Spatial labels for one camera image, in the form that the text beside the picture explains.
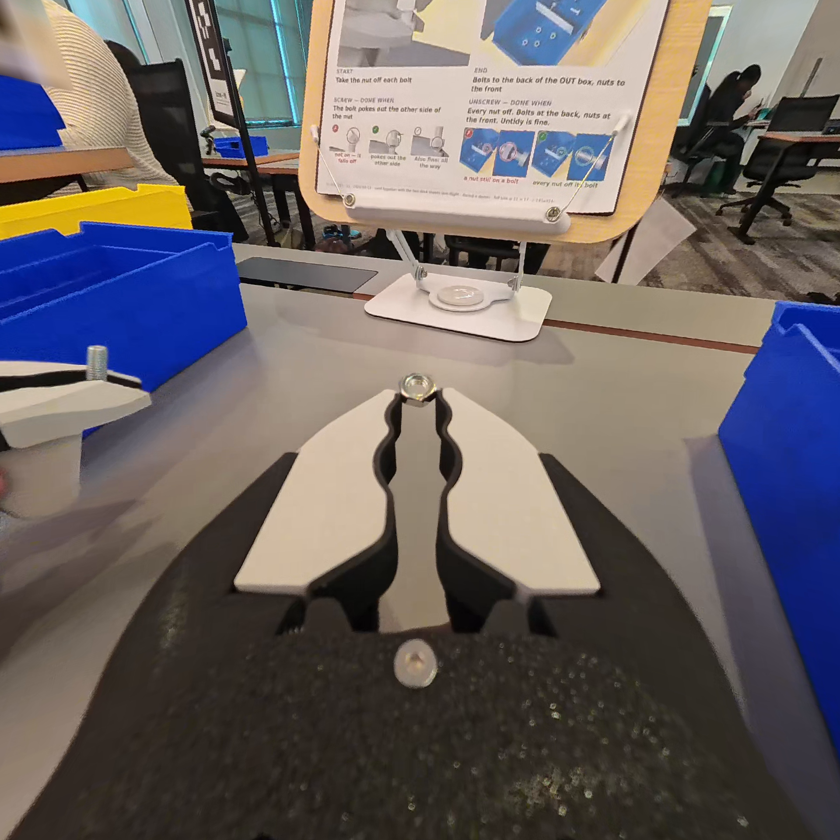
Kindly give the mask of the dark flat tablet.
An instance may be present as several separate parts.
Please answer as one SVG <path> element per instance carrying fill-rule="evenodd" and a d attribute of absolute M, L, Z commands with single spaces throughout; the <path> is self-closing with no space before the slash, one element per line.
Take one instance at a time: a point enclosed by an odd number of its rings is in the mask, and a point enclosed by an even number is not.
<path fill-rule="evenodd" d="M 353 294 L 377 274 L 374 270 L 250 257 L 237 264 L 240 282 Z"/>

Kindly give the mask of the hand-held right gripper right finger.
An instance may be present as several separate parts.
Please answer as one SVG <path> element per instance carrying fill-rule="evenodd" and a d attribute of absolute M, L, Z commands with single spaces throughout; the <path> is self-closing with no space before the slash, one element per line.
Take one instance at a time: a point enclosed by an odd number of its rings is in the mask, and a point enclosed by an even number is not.
<path fill-rule="evenodd" d="M 456 389 L 435 403 L 444 477 L 436 570 L 451 623 L 499 602 L 597 596 L 602 584 L 550 477 L 514 426 Z"/>

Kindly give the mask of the blue divided storage bin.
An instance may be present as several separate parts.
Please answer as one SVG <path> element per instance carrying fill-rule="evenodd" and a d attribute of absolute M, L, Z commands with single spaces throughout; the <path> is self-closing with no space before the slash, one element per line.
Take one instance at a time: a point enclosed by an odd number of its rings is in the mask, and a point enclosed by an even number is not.
<path fill-rule="evenodd" d="M 779 301 L 718 429 L 839 747 L 839 309 Z"/>

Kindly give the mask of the small blue storage bin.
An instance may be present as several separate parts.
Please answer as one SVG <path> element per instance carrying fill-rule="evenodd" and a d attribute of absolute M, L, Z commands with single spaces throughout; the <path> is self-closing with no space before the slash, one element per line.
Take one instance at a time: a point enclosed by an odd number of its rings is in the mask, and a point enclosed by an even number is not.
<path fill-rule="evenodd" d="M 255 158 L 266 157 L 269 154 L 269 145 L 266 136 L 248 136 L 250 148 Z M 215 153 L 224 160 L 244 160 L 246 157 L 245 147 L 240 136 L 215 137 L 213 139 Z"/>

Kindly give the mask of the white instruction board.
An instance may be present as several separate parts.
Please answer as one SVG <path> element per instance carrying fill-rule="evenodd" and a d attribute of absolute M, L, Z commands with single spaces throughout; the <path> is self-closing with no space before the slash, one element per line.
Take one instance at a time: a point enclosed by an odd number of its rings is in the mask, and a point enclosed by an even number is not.
<path fill-rule="evenodd" d="M 615 213 L 669 2 L 334 2 L 318 193 L 541 237 Z"/>

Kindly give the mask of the black white tag board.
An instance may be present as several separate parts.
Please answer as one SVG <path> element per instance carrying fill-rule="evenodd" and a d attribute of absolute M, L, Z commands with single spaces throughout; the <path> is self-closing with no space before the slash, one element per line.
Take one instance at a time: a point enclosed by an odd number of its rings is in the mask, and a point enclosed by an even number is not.
<path fill-rule="evenodd" d="M 214 124 L 242 130 L 244 113 L 215 1 L 185 1 Z"/>

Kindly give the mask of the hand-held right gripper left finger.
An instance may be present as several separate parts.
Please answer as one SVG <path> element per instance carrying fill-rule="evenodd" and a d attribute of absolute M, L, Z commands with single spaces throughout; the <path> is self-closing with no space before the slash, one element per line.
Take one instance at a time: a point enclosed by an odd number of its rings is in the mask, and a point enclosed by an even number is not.
<path fill-rule="evenodd" d="M 332 598 L 351 625 L 380 624 L 398 559 L 390 481 L 402 406 L 381 391 L 299 448 L 236 573 L 236 592 Z"/>

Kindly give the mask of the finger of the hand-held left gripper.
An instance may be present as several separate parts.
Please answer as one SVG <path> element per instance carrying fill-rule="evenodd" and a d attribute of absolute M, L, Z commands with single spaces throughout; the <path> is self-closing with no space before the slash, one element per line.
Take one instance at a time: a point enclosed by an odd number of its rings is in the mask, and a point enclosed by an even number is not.
<path fill-rule="evenodd" d="M 141 382 L 109 372 L 104 380 L 88 379 L 84 365 L 63 363 L 1 363 L 1 396 L 22 397 L 142 397 Z"/>
<path fill-rule="evenodd" d="M 82 435 L 151 405 L 140 388 L 110 381 L 17 388 L 1 395 L 2 451 Z"/>

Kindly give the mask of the white panel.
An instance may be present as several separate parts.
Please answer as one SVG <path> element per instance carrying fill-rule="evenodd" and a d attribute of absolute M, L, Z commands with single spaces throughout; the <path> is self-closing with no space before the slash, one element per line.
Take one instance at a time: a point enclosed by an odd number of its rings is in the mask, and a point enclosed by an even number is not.
<path fill-rule="evenodd" d="M 610 248 L 595 278 L 614 285 L 639 286 L 672 251 L 697 231 L 665 197 L 656 198 L 640 221 Z"/>

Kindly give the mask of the yellow storage bin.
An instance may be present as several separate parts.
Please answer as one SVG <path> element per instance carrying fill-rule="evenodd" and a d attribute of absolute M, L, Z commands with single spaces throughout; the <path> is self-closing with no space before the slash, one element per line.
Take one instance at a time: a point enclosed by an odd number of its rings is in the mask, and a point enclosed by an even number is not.
<path fill-rule="evenodd" d="M 139 184 L 2 206 L 1 239 L 50 229 L 73 235 L 86 222 L 193 229 L 184 187 Z"/>

